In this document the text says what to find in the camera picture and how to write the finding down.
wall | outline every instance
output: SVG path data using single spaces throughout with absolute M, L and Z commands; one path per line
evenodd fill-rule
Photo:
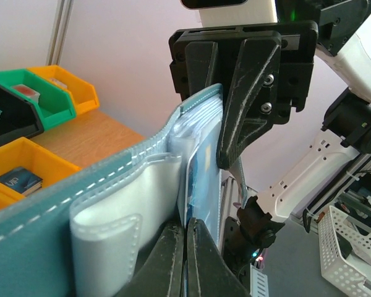
M 0 70 L 44 65 L 58 0 L 0 1 Z
M 177 29 L 198 26 L 195 12 L 178 0 L 75 1 L 61 65 L 96 85 L 104 112 L 150 136 L 180 102 L 169 71 L 168 39 Z M 295 164 L 345 87 L 316 58 L 305 110 L 242 155 L 249 186 L 265 189 Z

gray floor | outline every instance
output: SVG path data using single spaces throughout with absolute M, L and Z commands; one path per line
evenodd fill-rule
M 270 297 L 346 296 L 320 273 L 318 236 L 290 220 L 269 248 L 263 273 Z

wooden table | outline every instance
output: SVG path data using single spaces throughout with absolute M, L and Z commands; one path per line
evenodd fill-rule
M 115 119 L 93 110 L 32 139 L 61 158 L 88 167 L 143 140 Z

perforated plastic basket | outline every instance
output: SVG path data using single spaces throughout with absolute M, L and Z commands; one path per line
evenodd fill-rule
M 353 225 L 368 235 L 361 235 Z M 371 228 L 330 206 L 318 229 L 322 276 L 348 296 L 371 296 Z M 342 257 L 337 233 L 352 244 L 358 256 Z

black bin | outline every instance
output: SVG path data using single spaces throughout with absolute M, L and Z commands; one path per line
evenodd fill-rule
M 19 137 L 31 138 L 44 132 L 30 102 L 0 86 L 0 146 Z

